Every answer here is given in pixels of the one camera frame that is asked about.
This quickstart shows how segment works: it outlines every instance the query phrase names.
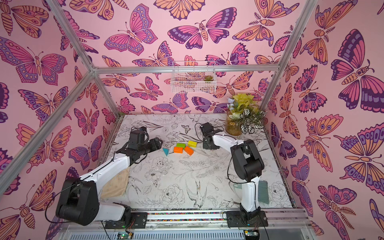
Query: orange block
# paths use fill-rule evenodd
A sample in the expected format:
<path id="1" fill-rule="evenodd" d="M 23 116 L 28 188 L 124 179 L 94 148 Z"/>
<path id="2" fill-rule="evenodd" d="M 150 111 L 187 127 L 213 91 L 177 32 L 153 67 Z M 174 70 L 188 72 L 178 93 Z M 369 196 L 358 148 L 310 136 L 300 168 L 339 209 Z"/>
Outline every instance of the orange block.
<path id="1" fill-rule="evenodd" d="M 182 147 L 174 147 L 173 152 L 174 153 L 183 153 L 183 148 Z"/>
<path id="2" fill-rule="evenodd" d="M 190 147 L 188 147 L 188 146 L 186 146 L 186 147 L 184 148 L 184 151 L 185 151 L 186 153 L 188 153 L 189 156 L 192 156 L 192 154 L 193 154 L 193 150 L 192 150 L 192 148 L 190 148 Z"/>

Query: toy block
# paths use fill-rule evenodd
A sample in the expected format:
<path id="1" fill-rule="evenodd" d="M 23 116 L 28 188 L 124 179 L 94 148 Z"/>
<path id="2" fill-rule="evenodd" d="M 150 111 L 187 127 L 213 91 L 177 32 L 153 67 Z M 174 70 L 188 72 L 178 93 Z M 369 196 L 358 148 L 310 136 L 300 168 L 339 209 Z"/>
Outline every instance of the toy block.
<path id="1" fill-rule="evenodd" d="M 182 148 L 185 148 L 185 143 L 178 143 L 178 144 L 176 144 L 176 147 L 182 147 Z"/>
<path id="2" fill-rule="evenodd" d="M 173 152 L 174 153 L 183 153 L 183 148 L 182 147 L 174 147 Z"/>
<path id="3" fill-rule="evenodd" d="M 190 146 L 190 147 L 197 147 L 197 142 L 188 141 L 188 146 Z"/>
<path id="4" fill-rule="evenodd" d="M 193 154 L 193 150 L 192 150 L 192 148 L 190 148 L 190 147 L 188 147 L 188 146 L 186 146 L 185 148 L 184 148 L 184 151 L 189 155 L 189 156 L 192 156 L 192 154 Z"/>

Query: white wire basket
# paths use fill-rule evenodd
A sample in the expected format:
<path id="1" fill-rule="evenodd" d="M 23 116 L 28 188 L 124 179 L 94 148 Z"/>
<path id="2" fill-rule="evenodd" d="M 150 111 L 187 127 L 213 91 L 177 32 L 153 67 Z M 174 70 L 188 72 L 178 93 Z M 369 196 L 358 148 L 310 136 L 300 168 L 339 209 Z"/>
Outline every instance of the white wire basket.
<path id="1" fill-rule="evenodd" d="M 191 69 L 185 70 L 183 66 L 175 66 L 175 63 L 183 63 L 184 66 L 188 66 L 190 61 L 174 61 L 172 64 L 172 77 L 170 80 L 170 86 L 172 93 L 179 93 L 181 91 L 191 93 L 215 93 L 216 92 L 216 71 L 215 61 L 195 61 L 206 64 L 212 62 L 211 65 L 192 66 Z M 205 81 L 206 76 L 211 76 L 212 81 Z"/>

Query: blue triangular block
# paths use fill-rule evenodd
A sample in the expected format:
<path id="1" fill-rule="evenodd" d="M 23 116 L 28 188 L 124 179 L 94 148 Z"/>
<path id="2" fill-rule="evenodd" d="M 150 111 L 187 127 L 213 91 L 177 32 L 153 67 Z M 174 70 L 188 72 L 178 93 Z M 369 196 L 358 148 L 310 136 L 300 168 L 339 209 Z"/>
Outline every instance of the blue triangular block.
<path id="1" fill-rule="evenodd" d="M 166 148 L 163 148 L 163 151 L 164 151 L 164 153 L 166 154 L 166 156 L 168 156 L 169 150 L 166 149 Z"/>

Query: tan towel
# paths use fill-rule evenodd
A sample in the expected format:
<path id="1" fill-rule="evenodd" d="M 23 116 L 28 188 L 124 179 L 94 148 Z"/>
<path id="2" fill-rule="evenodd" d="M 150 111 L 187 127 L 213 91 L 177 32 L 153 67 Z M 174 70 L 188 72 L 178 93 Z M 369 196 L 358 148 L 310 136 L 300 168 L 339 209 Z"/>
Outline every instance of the tan towel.
<path id="1" fill-rule="evenodd" d="M 128 177 L 129 177 L 129 169 L 131 167 L 127 167 L 123 171 L 119 172 L 116 176 L 114 176 L 109 182 L 107 182 L 101 193 L 101 198 L 106 199 L 109 197 L 118 197 L 122 196 L 125 192 L 125 189 L 128 185 Z"/>

